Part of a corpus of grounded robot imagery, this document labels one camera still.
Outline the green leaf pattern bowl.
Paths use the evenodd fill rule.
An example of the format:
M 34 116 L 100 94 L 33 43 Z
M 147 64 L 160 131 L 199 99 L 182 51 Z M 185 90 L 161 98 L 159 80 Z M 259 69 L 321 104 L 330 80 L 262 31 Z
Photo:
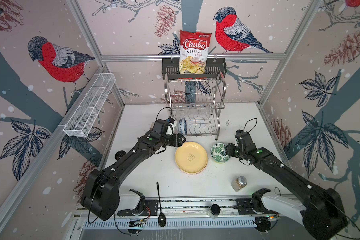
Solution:
M 211 156 L 217 161 L 228 161 L 231 157 L 226 153 L 227 145 L 224 143 L 216 143 L 211 148 Z

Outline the yellow cream plate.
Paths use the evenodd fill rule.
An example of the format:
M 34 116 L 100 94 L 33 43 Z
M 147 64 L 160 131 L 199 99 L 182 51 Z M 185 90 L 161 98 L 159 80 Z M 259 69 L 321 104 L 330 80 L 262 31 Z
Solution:
M 185 142 L 176 150 L 175 163 L 182 172 L 195 175 L 207 166 L 208 154 L 200 144 Z

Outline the blue floral white bowl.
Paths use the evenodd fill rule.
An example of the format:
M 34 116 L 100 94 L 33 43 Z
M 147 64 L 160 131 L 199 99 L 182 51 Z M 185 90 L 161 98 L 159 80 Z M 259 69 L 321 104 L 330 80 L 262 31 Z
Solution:
M 187 121 L 185 118 L 181 118 L 178 121 L 178 130 L 179 133 L 182 134 L 183 136 L 187 135 Z

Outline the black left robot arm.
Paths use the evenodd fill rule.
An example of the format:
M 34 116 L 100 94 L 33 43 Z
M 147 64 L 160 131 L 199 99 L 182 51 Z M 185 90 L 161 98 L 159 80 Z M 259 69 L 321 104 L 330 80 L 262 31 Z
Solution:
M 180 147 L 186 141 L 182 134 L 175 133 L 175 125 L 173 118 L 156 120 L 153 128 L 114 164 L 90 172 L 81 205 L 101 220 L 108 220 L 120 206 L 119 188 L 127 176 L 149 157 L 164 152 L 167 147 Z

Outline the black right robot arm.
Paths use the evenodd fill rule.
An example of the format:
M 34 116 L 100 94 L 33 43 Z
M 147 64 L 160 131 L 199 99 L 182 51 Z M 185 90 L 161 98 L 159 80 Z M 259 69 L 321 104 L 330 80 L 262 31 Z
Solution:
M 237 130 L 236 143 L 229 143 L 227 154 L 246 160 L 257 169 L 270 175 L 296 198 L 272 194 L 262 188 L 252 194 L 252 209 L 262 214 L 266 210 L 280 213 L 305 227 L 316 240 L 329 240 L 348 225 L 341 196 L 332 188 L 315 185 L 285 166 L 273 153 L 257 148 L 249 132 Z

